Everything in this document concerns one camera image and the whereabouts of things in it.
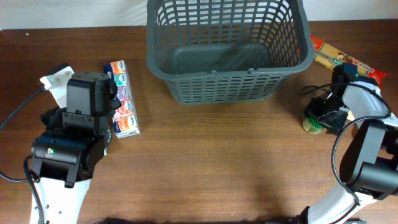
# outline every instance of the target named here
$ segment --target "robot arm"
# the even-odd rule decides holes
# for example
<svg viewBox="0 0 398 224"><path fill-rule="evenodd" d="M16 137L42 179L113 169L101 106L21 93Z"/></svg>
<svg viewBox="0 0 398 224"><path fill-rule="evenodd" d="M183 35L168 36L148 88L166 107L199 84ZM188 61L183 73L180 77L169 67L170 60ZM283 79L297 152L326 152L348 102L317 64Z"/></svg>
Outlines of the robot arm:
<svg viewBox="0 0 398 224"><path fill-rule="evenodd" d="M318 124L331 133L342 130L347 108L355 118L383 116L386 106L364 86L380 95L373 80L358 77L355 65L342 64L333 71L333 83L353 83L357 86L336 85L332 97L326 100L313 99L305 110ZM355 206L354 197L340 184L319 203L307 207L298 223L344 223L361 208L398 193L398 119L391 114L381 120L365 120L357 123L359 131L347 149L340 165L341 180L359 198ZM380 148L394 155L392 160L378 157Z"/></svg>
<svg viewBox="0 0 398 224"><path fill-rule="evenodd" d="M52 93L58 105L66 107L41 116L47 129L32 145L31 171L41 207L32 200L31 224L40 220L40 208L42 223L77 222L95 165L111 142L108 119L121 106L115 98L116 84L107 75L86 72L68 76L68 80L46 78L53 85L63 81L65 86L59 86L66 97L62 97L65 92Z"/></svg>

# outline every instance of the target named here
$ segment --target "basket bottom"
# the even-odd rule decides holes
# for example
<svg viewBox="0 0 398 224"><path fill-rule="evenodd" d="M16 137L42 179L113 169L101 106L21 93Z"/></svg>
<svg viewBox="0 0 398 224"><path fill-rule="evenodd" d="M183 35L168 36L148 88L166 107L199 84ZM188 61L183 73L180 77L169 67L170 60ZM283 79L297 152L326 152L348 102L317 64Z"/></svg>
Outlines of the basket bottom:
<svg viewBox="0 0 398 224"><path fill-rule="evenodd" d="M271 67L269 51L260 43L186 45L173 51L169 73L233 72Z"/></svg>

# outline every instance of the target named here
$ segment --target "plastic basket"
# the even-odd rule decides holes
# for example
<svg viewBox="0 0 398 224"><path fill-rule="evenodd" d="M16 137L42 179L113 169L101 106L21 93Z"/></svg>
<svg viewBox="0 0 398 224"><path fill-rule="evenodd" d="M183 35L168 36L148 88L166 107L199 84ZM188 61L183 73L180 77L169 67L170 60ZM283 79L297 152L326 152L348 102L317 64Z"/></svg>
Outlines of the plastic basket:
<svg viewBox="0 0 398 224"><path fill-rule="evenodd" d="M151 1L147 64L183 104L263 100L314 49L301 0Z"/></svg>

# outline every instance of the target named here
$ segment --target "tissue box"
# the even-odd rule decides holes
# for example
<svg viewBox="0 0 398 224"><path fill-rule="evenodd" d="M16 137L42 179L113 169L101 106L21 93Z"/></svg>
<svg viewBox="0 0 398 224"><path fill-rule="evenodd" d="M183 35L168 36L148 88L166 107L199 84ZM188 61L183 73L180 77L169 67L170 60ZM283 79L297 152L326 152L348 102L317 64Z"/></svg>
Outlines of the tissue box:
<svg viewBox="0 0 398 224"><path fill-rule="evenodd" d="M118 86L117 98L122 106L113 116L114 133L118 138L139 134L136 107L132 97L129 74L123 60L104 65L104 73L108 74Z"/></svg>

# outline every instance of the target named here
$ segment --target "brown wooden surface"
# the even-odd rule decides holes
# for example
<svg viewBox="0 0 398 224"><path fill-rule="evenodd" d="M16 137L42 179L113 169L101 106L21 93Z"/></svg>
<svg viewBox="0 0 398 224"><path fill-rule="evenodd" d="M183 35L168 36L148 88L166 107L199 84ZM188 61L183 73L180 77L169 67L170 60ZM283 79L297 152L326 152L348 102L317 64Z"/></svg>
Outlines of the brown wooden surface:
<svg viewBox="0 0 398 224"><path fill-rule="evenodd" d="M398 21L311 22L317 37L390 75L382 95L398 113ZM0 31L0 120L33 93L47 70L68 62L74 71L102 72L124 59L142 134L116 139L96 166L79 223L129 220L230 221L294 216L334 186L330 152L335 136L301 126L310 96L305 85L329 83L331 71L313 63L260 103L183 106L146 66L145 27ZM39 115L55 106L38 96L0 132L0 169L23 177L22 160L45 129ZM347 134L341 157L352 139ZM0 180L0 223L27 223L26 183ZM398 198L355 217L396 223Z"/></svg>

